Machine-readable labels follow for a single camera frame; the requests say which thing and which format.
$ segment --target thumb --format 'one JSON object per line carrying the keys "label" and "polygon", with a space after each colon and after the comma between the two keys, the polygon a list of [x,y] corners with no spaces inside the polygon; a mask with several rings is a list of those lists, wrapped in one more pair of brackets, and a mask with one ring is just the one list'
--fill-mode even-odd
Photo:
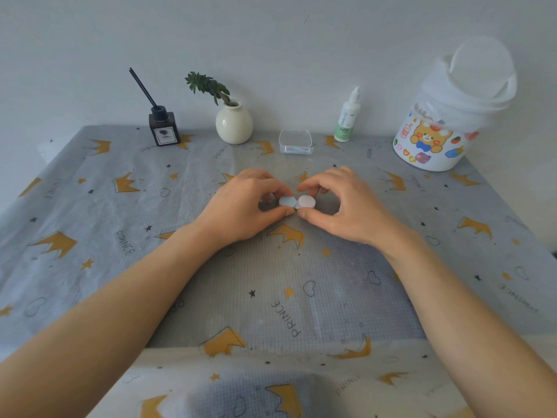
{"label": "thumb", "polygon": [[332,228],[335,218],[333,216],[324,214],[314,208],[299,208],[298,215],[311,224],[321,227],[323,230],[334,234]]}
{"label": "thumb", "polygon": [[284,218],[286,216],[291,216],[292,214],[294,214],[294,209],[292,207],[287,207],[287,206],[276,207],[273,208],[272,210],[261,213],[260,214],[261,227],[265,228],[267,226],[270,226],[274,222],[279,221],[281,218]]}

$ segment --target person's left arm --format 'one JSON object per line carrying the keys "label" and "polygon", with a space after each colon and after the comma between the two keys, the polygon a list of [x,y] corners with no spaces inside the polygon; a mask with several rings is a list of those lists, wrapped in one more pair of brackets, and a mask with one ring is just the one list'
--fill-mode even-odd
{"label": "person's left arm", "polygon": [[201,215],[0,363],[0,416],[86,416],[141,353],[191,276],[216,251],[287,215],[260,198],[292,191],[244,170]]}

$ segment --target person's right arm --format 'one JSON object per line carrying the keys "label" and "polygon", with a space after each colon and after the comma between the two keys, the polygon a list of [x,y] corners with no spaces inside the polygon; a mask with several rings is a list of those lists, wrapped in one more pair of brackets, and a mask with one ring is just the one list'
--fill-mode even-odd
{"label": "person's right arm", "polygon": [[453,274],[417,232],[400,223],[348,167],[298,190],[332,190],[340,210],[298,214],[344,239],[379,249],[400,277],[433,349],[478,417],[557,414],[557,374]]}

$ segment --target black reed stick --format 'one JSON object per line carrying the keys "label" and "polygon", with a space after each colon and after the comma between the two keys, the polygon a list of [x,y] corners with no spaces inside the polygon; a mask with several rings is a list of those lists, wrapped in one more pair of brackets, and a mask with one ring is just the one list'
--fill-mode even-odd
{"label": "black reed stick", "polygon": [[153,101],[153,98],[149,95],[149,92],[147,92],[147,89],[145,89],[145,87],[143,86],[143,83],[141,83],[141,81],[139,80],[139,77],[135,74],[134,69],[132,69],[131,67],[130,67],[130,73],[134,77],[134,79],[137,82],[137,84],[139,85],[139,87],[143,90],[143,93],[145,94],[147,99],[149,101],[151,101],[151,104],[153,105],[153,107],[156,107],[157,103],[155,101]]}

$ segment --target white wall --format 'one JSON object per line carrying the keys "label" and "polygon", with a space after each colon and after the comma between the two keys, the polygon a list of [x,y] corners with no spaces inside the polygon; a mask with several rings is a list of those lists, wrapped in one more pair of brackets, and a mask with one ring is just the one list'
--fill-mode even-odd
{"label": "white wall", "polygon": [[0,210],[44,162],[36,145],[87,124],[146,124],[149,104],[212,127],[190,70],[224,82],[257,129],[332,131],[361,85],[359,134],[393,134],[433,59],[469,35],[511,50],[519,92],[470,159],[557,248],[557,0],[2,0]]}

